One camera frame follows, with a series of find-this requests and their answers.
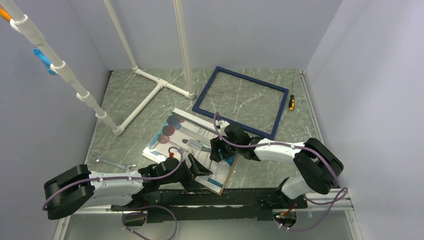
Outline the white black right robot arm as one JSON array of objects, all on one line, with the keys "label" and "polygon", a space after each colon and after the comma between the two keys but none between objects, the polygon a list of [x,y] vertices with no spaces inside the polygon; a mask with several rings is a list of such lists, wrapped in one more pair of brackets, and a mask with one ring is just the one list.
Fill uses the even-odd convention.
[{"label": "white black right robot arm", "polygon": [[246,160],[275,161],[297,167],[300,175],[284,180],[275,194],[276,203],[282,208],[289,207],[297,197],[309,192],[326,195],[339,184],[344,165],[316,138],[287,143],[251,137],[239,124],[225,120],[215,120],[213,126],[217,137],[210,140],[212,161],[220,162],[238,154]]}]

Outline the printed photo of person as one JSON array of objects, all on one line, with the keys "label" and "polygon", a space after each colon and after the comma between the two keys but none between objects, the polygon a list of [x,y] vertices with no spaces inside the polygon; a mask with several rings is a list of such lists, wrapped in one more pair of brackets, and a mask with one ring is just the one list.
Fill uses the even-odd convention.
[{"label": "printed photo of person", "polygon": [[198,176],[195,181],[219,195],[222,182],[226,178],[220,164],[225,162],[210,160],[210,140],[215,137],[217,135],[211,122],[174,108],[162,128],[144,148],[142,155],[159,164],[169,156],[170,147],[183,152],[186,161],[187,155],[192,153],[203,166],[213,172],[211,176]]}]

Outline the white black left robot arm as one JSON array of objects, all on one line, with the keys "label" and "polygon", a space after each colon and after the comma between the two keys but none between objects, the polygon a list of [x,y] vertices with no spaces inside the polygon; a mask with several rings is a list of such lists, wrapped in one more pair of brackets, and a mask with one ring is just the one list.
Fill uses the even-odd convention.
[{"label": "white black left robot arm", "polygon": [[144,207],[147,194],[162,185],[180,183],[186,192],[199,189],[197,177],[210,176],[193,154],[177,159],[173,153],[161,162],[125,173],[90,171],[79,164],[44,184],[45,202],[42,210],[49,220],[58,220],[79,209],[97,206],[117,206],[137,210]]}]

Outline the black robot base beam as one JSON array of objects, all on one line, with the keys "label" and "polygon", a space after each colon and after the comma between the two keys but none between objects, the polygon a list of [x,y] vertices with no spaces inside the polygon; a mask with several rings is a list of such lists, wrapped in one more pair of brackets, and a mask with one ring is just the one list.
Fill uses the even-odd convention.
[{"label": "black robot base beam", "polygon": [[221,195],[209,190],[185,192],[182,189],[160,189],[133,200],[126,206],[112,205],[113,212],[159,205],[171,210],[179,221],[256,219],[271,221],[279,210],[290,207],[306,209],[302,196],[285,200],[274,188],[229,188]]}]

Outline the yellow black screwdriver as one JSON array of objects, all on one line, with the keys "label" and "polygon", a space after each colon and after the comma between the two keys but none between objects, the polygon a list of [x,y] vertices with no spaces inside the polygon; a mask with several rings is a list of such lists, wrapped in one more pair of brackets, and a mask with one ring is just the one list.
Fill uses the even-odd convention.
[{"label": "yellow black screwdriver", "polygon": [[289,102],[288,102],[288,109],[290,111],[293,111],[295,109],[296,103],[295,103],[295,93],[294,93],[294,83],[291,84],[291,89],[290,89],[290,97],[289,97]]}]

